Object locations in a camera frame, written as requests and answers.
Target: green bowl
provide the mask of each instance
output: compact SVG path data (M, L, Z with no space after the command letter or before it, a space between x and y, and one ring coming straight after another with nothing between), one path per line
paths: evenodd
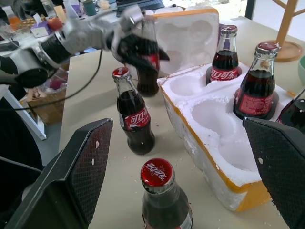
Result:
M303 56L299 60L299 67L298 67L298 73L299 73L299 78L302 82L302 85L305 85L305 56Z

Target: cup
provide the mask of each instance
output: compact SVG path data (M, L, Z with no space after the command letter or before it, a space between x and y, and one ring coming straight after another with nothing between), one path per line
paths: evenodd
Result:
M305 56L301 57L299 60L299 66L298 66L298 74L299 78L302 82L302 85L305 85Z
M96 15L96 13L100 11L100 9L95 8L94 2L92 0L84 1L82 4L88 16Z

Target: cola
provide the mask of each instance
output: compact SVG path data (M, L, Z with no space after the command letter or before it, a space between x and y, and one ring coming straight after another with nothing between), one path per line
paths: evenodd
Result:
M137 44L137 54L147 59L157 71L138 67L139 82L137 89L142 96L150 97L159 91L157 79L160 69L159 46L155 35L154 20L152 18L145 19L142 22L141 33L141 39Z
M238 77L238 57L236 49L237 27L226 25L221 28L221 37L212 63L212 70L207 77L210 81L228 81Z
M305 90L286 105L277 121L294 127L305 134Z
M154 158L141 169L145 189L142 217L146 229L191 229L192 210L188 198L175 181L173 166Z
M120 125L127 135L128 146L135 154L147 154L154 147L155 137L145 102L134 87L128 68L118 68L113 71L112 76L118 90Z
M274 65L279 46L263 42L256 47L254 61L234 95L237 117L270 119L275 91Z

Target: cardboard box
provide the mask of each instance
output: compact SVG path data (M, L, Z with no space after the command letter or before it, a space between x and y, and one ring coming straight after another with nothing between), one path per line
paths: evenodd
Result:
M66 96L66 89L53 94L45 94L38 88L29 89L28 105L31 111L38 115L44 124L51 125L62 121L63 108L65 101L61 101L55 104L50 104L43 107L32 108L45 103L50 103L59 99L63 99Z

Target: bottle label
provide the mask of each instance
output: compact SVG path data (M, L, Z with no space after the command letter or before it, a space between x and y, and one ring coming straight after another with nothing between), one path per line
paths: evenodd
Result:
M121 127L124 127L124 123L127 130L132 130L134 127L145 127L149 123L150 119L151 117L145 106L140 112L125 117Z
M232 70L219 70L212 67L210 80L214 81L227 81L232 80L238 77L238 68L234 68Z
M154 229L152 226L150 226L147 223L147 220L144 218L144 216L143 216L143 220L144 220L145 229ZM188 213L184 222L176 229L191 229L191 228L192 228L192 218L191 218L190 214Z
M142 55L143 59L148 60L152 65L159 70L160 69L160 60L159 60L159 54L153 54L153 55Z
M241 99L239 110L248 115L265 115L271 110L273 94L260 98L260 97L253 97L247 94L244 94L242 98L241 96L241 89L237 90L237 100Z

